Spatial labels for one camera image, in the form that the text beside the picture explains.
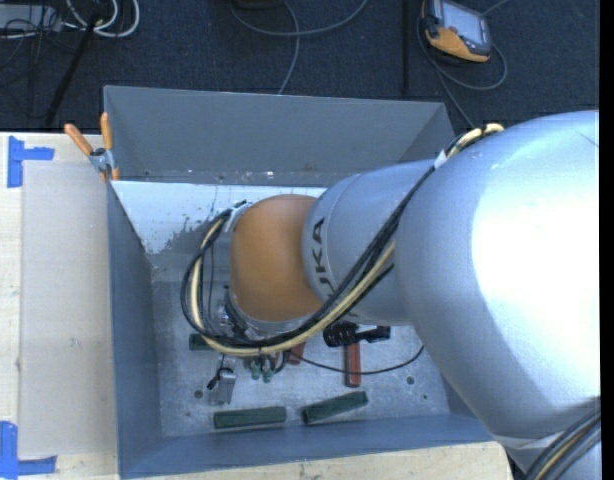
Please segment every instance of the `wooden table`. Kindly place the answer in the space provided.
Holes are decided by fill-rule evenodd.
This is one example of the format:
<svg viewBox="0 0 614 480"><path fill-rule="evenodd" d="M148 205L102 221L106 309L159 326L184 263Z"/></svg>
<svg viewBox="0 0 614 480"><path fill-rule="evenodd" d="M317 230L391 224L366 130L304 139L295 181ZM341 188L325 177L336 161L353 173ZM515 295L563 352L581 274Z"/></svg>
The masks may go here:
<svg viewBox="0 0 614 480"><path fill-rule="evenodd" d="M20 293L21 293L21 232L22 191L7 188L7 156L9 133L0 132L0 421L18 423L19 400L19 350L20 350ZM54 148L54 162L82 162L87 159L63 134L16 133L25 141L25 147L47 146ZM100 136L87 136L94 147L102 146ZM33 478L118 478L113 454L59 455L56 472ZM286 479L345 479L401 478L434 479L492 479L511 480L504 450L495 442L474 443L460 446L362 455L341 459L278 464L272 466L220 470L177 478L201 480L231 480L240 478Z"/></svg>

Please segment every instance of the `metal clamp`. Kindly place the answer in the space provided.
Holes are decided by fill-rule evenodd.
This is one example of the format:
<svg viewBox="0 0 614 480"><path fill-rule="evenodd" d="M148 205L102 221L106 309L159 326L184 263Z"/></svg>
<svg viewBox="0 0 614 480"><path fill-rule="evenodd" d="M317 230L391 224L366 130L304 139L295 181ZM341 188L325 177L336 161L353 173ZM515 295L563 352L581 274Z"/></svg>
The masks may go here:
<svg viewBox="0 0 614 480"><path fill-rule="evenodd" d="M111 134L111 126L109 125L109 115L107 112L103 112L100 116L100 130L103 136L104 148L98 148L94 151L94 148L89 141L80 133L80 130L73 124L65 125L65 133L71 137L74 144L78 146L83 154L87 156L92 166L103 181L107 181L107 173L111 174L112 180L120 179L120 169L116 165L116 160L112 153L114 141Z"/></svg>

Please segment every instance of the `power cord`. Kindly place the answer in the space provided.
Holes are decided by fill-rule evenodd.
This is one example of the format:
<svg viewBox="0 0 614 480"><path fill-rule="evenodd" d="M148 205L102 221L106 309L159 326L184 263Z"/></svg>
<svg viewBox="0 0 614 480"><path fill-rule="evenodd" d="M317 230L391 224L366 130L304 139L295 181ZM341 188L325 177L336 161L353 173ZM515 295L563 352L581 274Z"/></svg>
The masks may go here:
<svg viewBox="0 0 614 480"><path fill-rule="evenodd" d="M503 4L505 4L505 3L509 2L509 1L510 0L501 0L501 1L497 2L496 4L492 5L491 7L489 7L488 9L486 9L485 11L483 11L481 14L483 16L486 16L487 14L489 14L494 9L497 9L498 7L500 7L501 5L503 5ZM507 78L508 68L507 68L507 59L506 59L505 55L500 50L500 48L498 48L495 44L492 43L493 50L496 52L496 54L498 55L498 57L500 58L500 60L502 62L502 73L501 73L501 75L499 76L499 78L498 78L498 80L496 82L494 82L492 84L489 84L489 85L473 85L473 84L469 84L469 83L463 82L463 81L455 78L454 76L450 75L429 54L429 52L427 51L427 48L425 48L425 46L423 44L423 41L422 41L422 37L421 37L422 34L421 34L421 31L420 31L420 21L421 21L420 19L418 19L416 21L416 37L418 39L418 44L420 45L423 53L425 54L425 57L427 58L429 63L432 65L432 67L436 71L436 74L438 75L438 79L440 80L440 83L443 86L443 89L447 93L447 96L449 97L451 102L454 104L454 107L456 107L456 109L458 110L460 115L463 117L463 119L467 122L467 124L469 125L470 128L476 128L476 125L469 118L469 116L467 115L465 110L462 108L462 106L460 105L458 100L455 98L455 96L453 95L453 93L449 89L449 86L447 85L446 80L449 80L449 81L455 83L456 85L458 85L460 87L463 87L465 89L470 89L472 91L491 91L493 89L496 89L496 88L500 87L503 84L503 82L506 80L506 78Z"/></svg>
<svg viewBox="0 0 614 480"><path fill-rule="evenodd" d="M119 32L108 32L106 30L116 22L119 14L121 14L119 13L118 1L117 0L110 0L110 1L113 6L112 16L106 22L101 23L100 25L97 25L96 27L94 27L94 33L101 37L107 37L107 38L113 38L113 39L130 36L136 31L136 29L138 28L138 24L140 23L140 5L138 4L138 0L131 0L132 7L134 10L134 20L132 24L129 26L127 30L119 31ZM87 28L87 21L76 10L71 0L65 0L65 3L67 4L67 8L69 9L69 12L71 13L71 15L74 17L74 19L78 23L74 24L74 23L64 22L64 25L66 27L75 28L77 30L84 31Z"/></svg>
<svg viewBox="0 0 614 480"><path fill-rule="evenodd" d="M325 27L320 27L320 28L316 28L316 29L312 29L312 30L303 30L301 31L298 27L298 19L296 18L296 14L294 13L293 9L291 8L291 6L289 5L288 2L283 2L285 4L285 7L287 8L287 10L289 11L289 13L291 14L292 20L294 22L294 31L293 32L276 32L273 30L266 30L266 29L262 29L262 28L258 28L255 27L254 25L251 25L250 23L247 23L245 20L243 20L238 13L236 12L236 4L232 3L230 9L232 14L234 15L234 17L236 18L236 20L238 20L244 27L247 27L250 30L253 30L254 32L258 32L259 34L264 34L267 36L272 36L272 37L295 37L296 38L296 43L295 43L295 47L294 47L294 57L292 59L291 65L289 67L289 71L287 72L287 75L285 76L285 79L278 91L277 94L282 94L283 91L285 90L287 83L289 82L289 79L291 78L291 75L294 71L294 68L296 67L296 62L298 60L298 51L300 48L300 38L301 37L305 37L305 36L313 36L316 34L324 34L326 32L330 32L332 30L335 30L337 28L340 28L344 25L346 25L347 23L349 23L351 20L353 20L356 16L358 16L358 14L360 14L360 12L365 8L365 6L367 5L367 2L369 0L363 0L361 2L361 4L358 6L358 8L352 13L350 14L347 18L334 23L332 25L327 25Z"/></svg>
<svg viewBox="0 0 614 480"><path fill-rule="evenodd" d="M332 372L345 373L348 375L378 375L380 373L391 372L394 370L398 370L399 368L403 368L407 365L410 365L411 363L413 363L414 361L416 361L416 359L420 357L420 355L423 353L423 350L425 350L425 345L421 345L418 351L413 355L413 357L395 366L381 368L380 370L369 370L369 371L360 371L360 372L353 372L350 370L345 370L343 368L335 368L327 364L317 363L316 361L311 361L310 359L307 359L304 356L298 355L295 352L292 352L291 350L289 351L289 354L291 354L297 359L300 359L301 361L305 361L307 364L311 364L312 366L317 366L318 368L323 368L324 370L329 370Z"/></svg>

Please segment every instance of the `gray bin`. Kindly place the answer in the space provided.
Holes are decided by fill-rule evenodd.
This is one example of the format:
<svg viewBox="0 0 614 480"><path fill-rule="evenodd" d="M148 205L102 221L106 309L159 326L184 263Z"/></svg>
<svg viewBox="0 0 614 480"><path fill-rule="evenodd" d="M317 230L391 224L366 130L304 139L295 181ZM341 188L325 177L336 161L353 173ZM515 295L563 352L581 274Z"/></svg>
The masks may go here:
<svg viewBox="0 0 614 480"><path fill-rule="evenodd" d="M266 385L264 399L252 400L257 406L290 405L285 425L213 431L205 424L210 420L207 411L236 406L212 408L204 399L194 400L193 386L206 380L207 372L213 373L217 356L188 349L192 329L177 303L200 227L188 226L189 214L183 208L175 215L160 210L176 199L179 184L325 189L350 174L433 158L453 138L442 103L109 86L104 89L104 107L122 175L121 182L107 185L122 478L491 440L426 354L415 366L420 382L407 388L416 396L401 396L404 383L392 386L393 375L365 377L369 404L364 412L333 422L300 424L291 405L300 400L291 393L300 391L295 388L300 388L301 379L312 382L314 377L310 380L308 375L327 378L320 370L308 373L311 367L302 364L304 375L297 375L296 369L283 380L281 373ZM133 182L132 193L143 197L141 204L119 196L126 182ZM169 184L164 188L171 197L162 196L163 183ZM137 225L138 221L149 225ZM179 232L164 250L145 247L146 234L158 226L171 227L172 222ZM319 346L313 345L313 353ZM375 350L389 350L382 347ZM283 385L288 381L291 386ZM242 395L251 379L241 375L238 382ZM252 388L252 396L262 389ZM345 391L349 389L342 387L340 393ZM372 412L374 399L380 400L382 409ZM313 401L312 395L304 404Z"/></svg>

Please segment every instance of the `dark carpet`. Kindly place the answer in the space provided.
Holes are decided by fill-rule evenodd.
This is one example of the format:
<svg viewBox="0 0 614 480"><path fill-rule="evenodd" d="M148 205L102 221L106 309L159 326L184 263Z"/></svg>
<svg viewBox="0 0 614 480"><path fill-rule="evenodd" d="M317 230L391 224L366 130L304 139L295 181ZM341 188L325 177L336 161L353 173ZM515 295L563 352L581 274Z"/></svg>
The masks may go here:
<svg viewBox="0 0 614 480"><path fill-rule="evenodd" d="M71 1L85 18L94 8L94 0ZM138 0L135 32L92 36L50 124L50 103L85 34L63 27L6 38L16 35L11 24L0 30L0 130L57 131L69 121L98 133L105 85L443 101L456 133L599 106L600 0L508 0L486 14L497 48L491 59L466 65L421 47L416 24L423 0L366 0L343 25L300 36L296 58L295 36L254 31L236 18L274 32L295 31L297 22L305 32L345 21L363 1L287 0L242 9L232 0ZM454 1L485 12L502 0ZM5 2L51 6L75 23L65 0ZM134 18L130 0L117 2L112 32Z"/></svg>

